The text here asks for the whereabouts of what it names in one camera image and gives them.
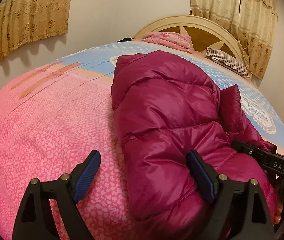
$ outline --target blue gripper pad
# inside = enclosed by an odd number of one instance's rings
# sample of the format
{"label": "blue gripper pad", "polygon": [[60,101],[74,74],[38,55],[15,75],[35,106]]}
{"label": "blue gripper pad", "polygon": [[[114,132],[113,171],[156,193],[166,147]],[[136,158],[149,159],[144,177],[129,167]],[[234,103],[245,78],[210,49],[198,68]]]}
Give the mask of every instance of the blue gripper pad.
{"label": "blue gripper pad", "polygon": [[186,155],[186,165],[198,185],[201,197],[213,203],[218,194],[218,173],[213,166],[204,162],[196,150]]}
{"label": "blue gripper pad", "polygon": [[74,184],[74,194],[72,199],[75,203],[85,198],[95,175],[101,164],[101,154],[94,150],[86,158],[86,160],[78,164],[71,173],[73,179],[76,179]]}

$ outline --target floral curtain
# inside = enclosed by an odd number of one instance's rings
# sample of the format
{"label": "floral curtain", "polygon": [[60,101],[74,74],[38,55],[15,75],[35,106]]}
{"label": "floral curtain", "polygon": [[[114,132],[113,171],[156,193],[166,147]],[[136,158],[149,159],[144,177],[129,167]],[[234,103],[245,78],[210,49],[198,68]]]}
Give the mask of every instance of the floral curtain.
{"label": "floral curtain", "polygon": [[191,0],[191,11],[228,30],[239,42],[247,69],[263,79],[273,46],[276,3],[276,0]]}
{"label": "floral curtain", "polygon": [[274,42],[277,0],[241,0],[238,41],[248,70],[263,79]]}
{"label": "floral curtain", "polygon": [[67,33],[71,0],[3,0],[0,60],[32,41]]}

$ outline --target silver bolt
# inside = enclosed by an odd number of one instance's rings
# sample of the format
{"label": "silver bolt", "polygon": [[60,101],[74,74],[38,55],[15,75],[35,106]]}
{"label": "silver bolt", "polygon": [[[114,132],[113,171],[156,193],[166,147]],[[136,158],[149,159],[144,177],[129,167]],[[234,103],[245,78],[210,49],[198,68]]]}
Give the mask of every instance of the silver bolt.
{"label": "silver bolt", "polygon": [[37,178],[31,179],[31,181],[30,181],[30,183],[31,183],[32,185],[35,185],[35,184],[37,184],[38,182],[39,182],[39,180],[38,180]]}
{"label": "silver bolt", "polygon": [[69,178],[70,178],[70,174],[68,174],[68,173],[65,173],[61,176],[62,180],[68,180]]}
{"label": "silver bolt", "polygon": [[257,185],[257,184],[258,184],[258,181],[257,181],[256,179],[251,179],[250,181],[251,181],[251,183],[252,183],[253,185]]}
{"label": "silver bolt", "polygon": [[223,181],[227,180],[227,176],[225,174],[220,174],[219,178]]}

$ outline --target purple down jacket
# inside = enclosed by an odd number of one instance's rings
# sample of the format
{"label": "purple down jacket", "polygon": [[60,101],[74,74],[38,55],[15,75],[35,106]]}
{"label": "purple down jacket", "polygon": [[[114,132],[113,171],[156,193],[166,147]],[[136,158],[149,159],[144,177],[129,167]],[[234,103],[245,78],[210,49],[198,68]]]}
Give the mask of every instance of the purple down jacket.
{"label": "purple down jacket", "polygon": [[233,140],[275,147],[246,118],[237,85],[220,90],[199,67],[168,52],[121,56],[112,106],[141,239],[194,239],[207,223],[210,207],[186,166],[192,149],[218,173],[257,179],[274,217],[276,193],[267,174],[230,147]]}

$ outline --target folded pink blanket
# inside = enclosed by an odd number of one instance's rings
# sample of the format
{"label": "folded pink blanket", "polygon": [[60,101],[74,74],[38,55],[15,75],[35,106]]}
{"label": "folded pink blanket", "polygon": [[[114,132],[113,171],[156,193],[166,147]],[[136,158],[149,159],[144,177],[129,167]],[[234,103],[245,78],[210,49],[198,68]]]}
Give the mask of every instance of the folded pink blanket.
{"label": "folded pink blanket", "polygon": [[192,54],[191,37],[174,32],[149,32],[143,35],[142,41],[166,46]]}

